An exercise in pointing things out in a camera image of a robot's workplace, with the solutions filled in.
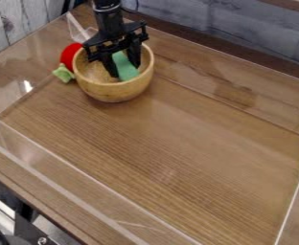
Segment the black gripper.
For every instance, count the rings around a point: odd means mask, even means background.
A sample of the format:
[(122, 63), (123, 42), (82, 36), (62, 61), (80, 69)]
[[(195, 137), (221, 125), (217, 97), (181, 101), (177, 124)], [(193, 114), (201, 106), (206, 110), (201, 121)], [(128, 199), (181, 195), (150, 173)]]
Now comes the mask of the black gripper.
[(83, 43), (88, 61), (100, 60), (114, 78), (119, 77), (119, 72), (112, 54), (127, 50), (130, 62), (138, 68), (140, 66), (142, 43), (150, 39), (144, 20), (124, 23), (123, 28), (123, 33), (116, 36), (110, 36), (103, 30), (99, 30)]

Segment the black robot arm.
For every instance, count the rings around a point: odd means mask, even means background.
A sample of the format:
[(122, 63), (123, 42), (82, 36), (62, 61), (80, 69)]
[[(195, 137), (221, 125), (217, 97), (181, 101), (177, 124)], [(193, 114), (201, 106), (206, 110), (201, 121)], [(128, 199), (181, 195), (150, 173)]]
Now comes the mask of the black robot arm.
[(99, 30), (96, 34), (83, 42), (90, 62), (99, 61), (108, 74), (119, 77), (118, 64), (114, 55), (127, 52), (127, 59), (135, 68), (140, 66), (142, 44), (150, 39), (147, 23), (140, 20), (126, 23), (122, 0), (92, 0), (92, 10)]

